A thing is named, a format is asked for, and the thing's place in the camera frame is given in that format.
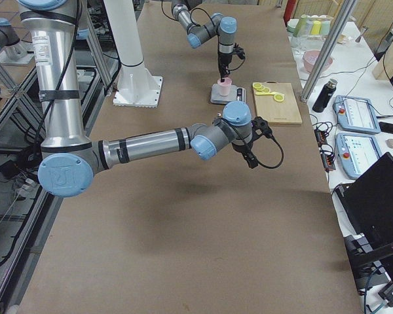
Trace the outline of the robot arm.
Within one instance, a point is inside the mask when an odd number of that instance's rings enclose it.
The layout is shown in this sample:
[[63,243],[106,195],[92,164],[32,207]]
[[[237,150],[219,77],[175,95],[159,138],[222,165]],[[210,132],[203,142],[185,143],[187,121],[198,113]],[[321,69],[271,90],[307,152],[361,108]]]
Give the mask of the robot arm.
[[[83,128],[77,68],[72,57],[86,9],[81,1],[17,2],[20,19],[30,31],[34,47],[39,101],[43,106],[39,129],[43,124],[46,131],[45,140],[40,143],[43,159],[37,176],[47,192],[63,198],[77,196],[91,185],[95,174],[116,164],[190,148],[202,160],[209,160],[231,144],[251,169],[258,165],[267,169],[281,165],[284,153],[268,122],[259,116],[252,119],[250,108],[238,98],[228,102],[222,115],[209,126],[198,123],[114,141],[91,141]],[[171,12],[172,18],[186,31],[193,48],[217,37],[220,80],[213,85],[214,91],[214,86],[228,78],[233,55],[243,63],[245,56],[234,41],[235,18],[214,13],[208,15],[204,25],[192,19],[192,10],[199,9],[201,2],[172,1]],[[107,1],[105,9],[121,66],[115,104],[156,107],[163,78],[152,76],[145,68],[132,2]],[[281,160],[275,166],[262,164],[252,152],[253,143],[262,136],[272,139],[281,150]]]
[[200,8],[202,1],[172,1],[171,13],[187,33],[187,40],[192,48],[198,48],[205,42],[217,38],[217,64],[220,81],[224,82],[232,69],[229,67],[233,56],[245,59],[245,53],[234,40],[237,31],[235,18],[216,12],[209,15],[208,21],[202,25],[193,18],[193,12]]

